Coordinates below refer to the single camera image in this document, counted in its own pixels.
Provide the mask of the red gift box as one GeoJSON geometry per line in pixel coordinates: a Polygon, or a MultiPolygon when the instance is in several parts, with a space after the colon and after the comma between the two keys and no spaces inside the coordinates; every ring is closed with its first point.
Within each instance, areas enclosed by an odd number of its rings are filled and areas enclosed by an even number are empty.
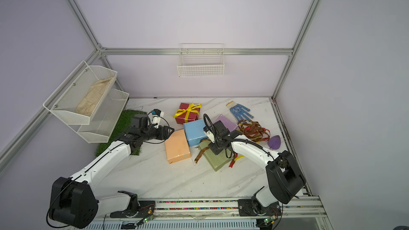
{"type": "Polygon", "coordinates": [[[181,103],[173,118],[178,124],[185,124],[199,119],[202,104],[181,103]]]}

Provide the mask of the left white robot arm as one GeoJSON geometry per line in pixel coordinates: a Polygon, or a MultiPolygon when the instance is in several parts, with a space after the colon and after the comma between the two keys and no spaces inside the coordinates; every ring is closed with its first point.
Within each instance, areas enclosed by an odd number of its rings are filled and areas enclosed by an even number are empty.
{"type": "Polygon", "coordinates": [[[104,178],[143,143],[161,144],[175,131],[169,124],[160,125],[164,113],[154,109],[137,114],[108,148],[82,170],[69,178],[60,177],[52,185],[46,222],[60,222],[62,228],[83,229],[96,217],[121,214],[135,217],[142,212],[138,196],[129,191],[97,197],[95,192],[104,178]]]}

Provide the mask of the blue gift box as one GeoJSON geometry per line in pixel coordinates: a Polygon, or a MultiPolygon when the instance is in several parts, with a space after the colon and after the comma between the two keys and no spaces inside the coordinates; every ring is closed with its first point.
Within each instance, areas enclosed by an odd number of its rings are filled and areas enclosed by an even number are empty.
{"type": "Polygon", "coordinates": [[[206,132],[203,130],[205,128],[203,119],[187,122],[183,127],[189,147],[196,147],[203,139],[207,138],[206,132]]]}

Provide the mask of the yellow ribbon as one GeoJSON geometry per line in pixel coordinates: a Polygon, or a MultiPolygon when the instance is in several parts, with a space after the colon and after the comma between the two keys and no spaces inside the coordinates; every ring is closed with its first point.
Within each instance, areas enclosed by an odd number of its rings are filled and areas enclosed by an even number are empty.
{"type": "Polygon", "coordinates": [[[244,157],[243,155],[238,155],[237,157],[234,158],[234,161],[237,161],[237,160],[239,160],[239,159],[241,159],[243,157],[244,157]]]}
{"type": "Polygon", "coordinates": [[[176,113],[173,115],[173,118],[177,118],[183,114],[186,114],[184,117],[186,120],[189,118],[190,113],[199,114],[202,104],[189,104],[187,108],[179,108],[176,113]]]}

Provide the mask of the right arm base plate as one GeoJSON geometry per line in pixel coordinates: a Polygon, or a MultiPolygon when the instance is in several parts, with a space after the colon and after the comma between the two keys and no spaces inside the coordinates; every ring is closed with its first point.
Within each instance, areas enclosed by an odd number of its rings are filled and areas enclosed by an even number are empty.
{"type": "Polygon", "coordinates": [[[279,201],[263,186],[250,199],[239,199],[240,216],[281,216],[279,201]]]}

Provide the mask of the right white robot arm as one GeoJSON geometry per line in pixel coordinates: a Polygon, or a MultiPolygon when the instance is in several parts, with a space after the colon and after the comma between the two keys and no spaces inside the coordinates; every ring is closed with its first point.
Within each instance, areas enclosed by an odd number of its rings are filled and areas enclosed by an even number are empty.
{"type": "Polygon", "coordinates": [[[213,123],[203,115],[203,131],[210,139],[208,149],[233,159],[242,155],[265,170],[267,186],[260,188],[251,199],[240,200],[241,211],[248,215],[265,215],[271,206],[287,204],[305,186],[306,180],[295,157],[287,150],[276,152],[247,139],[240,131],[230,132],[221,121],[213,123]]]}

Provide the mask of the brown ribbon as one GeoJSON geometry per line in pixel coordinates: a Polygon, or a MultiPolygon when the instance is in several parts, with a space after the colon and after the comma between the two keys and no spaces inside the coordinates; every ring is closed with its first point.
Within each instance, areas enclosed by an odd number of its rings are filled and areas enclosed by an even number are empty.
{"type": "Polygon", "coordinates": [[[271,137],[271,132],[257,121],[242,120],[238,122],[238,128],[244,136],[256,143],[268,142],[271,137]]]}
{"type": "Polygon", "coordinates": [[[198,163],[198,161],[199,161],[200,158],[203,156],[203,154],[204,154],[207,150],[209,150],[209,144],[211,143],[211,140],[208,139],[208,138],[204,138],[204,139],[202,139],[202,140],[200,141],[199,144],[202,144],[202,143],[205,143],[206,146],[200,149],[199,154],[198,154],[198,155],[196,156],[196,158],[194,159],[193,162],[194,162],[195,165],[198,163]]]}

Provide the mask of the orange gift box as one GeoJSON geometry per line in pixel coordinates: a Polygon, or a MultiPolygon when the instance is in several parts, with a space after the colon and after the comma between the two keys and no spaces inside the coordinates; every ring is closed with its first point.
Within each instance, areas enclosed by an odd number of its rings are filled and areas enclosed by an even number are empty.
{"type": "Polygon", "coordinates": [[[175,131],[170,138],[165,141],[165,150],[169,164],[190,158],[191,152],[185,131],[175,131]]]}

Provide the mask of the purple gift box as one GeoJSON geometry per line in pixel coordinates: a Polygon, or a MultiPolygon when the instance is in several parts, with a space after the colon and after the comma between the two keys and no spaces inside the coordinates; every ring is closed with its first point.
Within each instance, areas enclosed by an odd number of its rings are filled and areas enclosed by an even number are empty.
{"type": "Polygon", "coordinates": [[[238,128],[238,125],[235,122],[233,122],[224,115],[219,115],[215,121],[216,122],[220,121],[225,126],[225,128],[227,128],[230,132],[235,131],[238,128]]]}

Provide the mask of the green gift box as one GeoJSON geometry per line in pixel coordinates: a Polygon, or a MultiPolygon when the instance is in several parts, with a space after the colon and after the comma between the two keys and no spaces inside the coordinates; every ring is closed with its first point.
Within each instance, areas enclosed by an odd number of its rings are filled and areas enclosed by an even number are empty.
{"type": "MultiPolygon", "coordinates": [[[[199,150],[205,146],[205,143],[199,144],[199,150]]],[[[221,152],[220,154],[216,155],[211,149],[207,150],[201,158],[203,157],[206,158],[214,171],[219,171],[227,163],[231,165],[234,159],[233,156],[231,156],[230,158],[227,157],[225,152],[221,152]]]]}

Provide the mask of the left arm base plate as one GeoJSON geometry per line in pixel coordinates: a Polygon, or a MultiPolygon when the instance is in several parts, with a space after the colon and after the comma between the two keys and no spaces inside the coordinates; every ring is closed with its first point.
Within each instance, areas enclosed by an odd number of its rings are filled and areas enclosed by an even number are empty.
{"type": "Polygon", "coordinates": [[[151,200],[139,200],[138,195],[127,191],[118,191],[130,197],[128,206],[123,211],[116,211],[110,214],[110,218],[144,218],[153,213],[156,202],[151,200]]]}

